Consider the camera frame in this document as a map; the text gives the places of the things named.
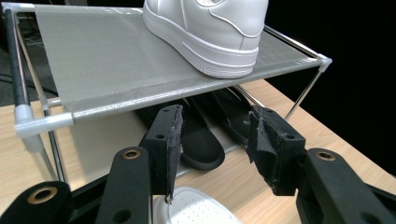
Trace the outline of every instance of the white perforated shoe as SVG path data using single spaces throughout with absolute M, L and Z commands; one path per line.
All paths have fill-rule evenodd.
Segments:
M 250 74 L 259 52 L 268 0 L 146 0 L 148 29 L 201 72 Z

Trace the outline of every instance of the wooden table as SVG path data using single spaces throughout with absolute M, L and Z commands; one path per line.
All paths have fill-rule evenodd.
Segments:
M 289 112 L 293 102 L 264 80 L 242 85 L 265 106 L 275 110 L 281 117 Z M 42 111 L 39 102 L 33 102 L 35 114 Z M 32 155 L 24 149 L 21 139 L 15 135 L 13 126 L 14 106 L 0 108 L 0 213 L 25 189 L 45 180 L 37 169 Z M 375 163 L 364 157 L 338 135 L 300 107 L 289 120 L 290 125 L 306 138 L 305 148 L 322 147 L 337 152 L 349 163 L 361 179 L 379 189 L 396 194 L 396 179 Z M 101 176 L 87 176 L 81 172 L 82 164 L 76 153 L 69 128 L 56 131 L 64 162 L 67 182 L 77 189 Z M 47 134 L 42 134 L 45 148 L 50 154 Z M 295 197 L 276 197 L 258 174 L 254 164 L 242 149 L 227 154 L 225 162 L 210 172 L 191 171 L 180 177 L 177 186 L 197 188 L 212 196 L 236 214 L 243 223 L 301 223 L 295 205 Z

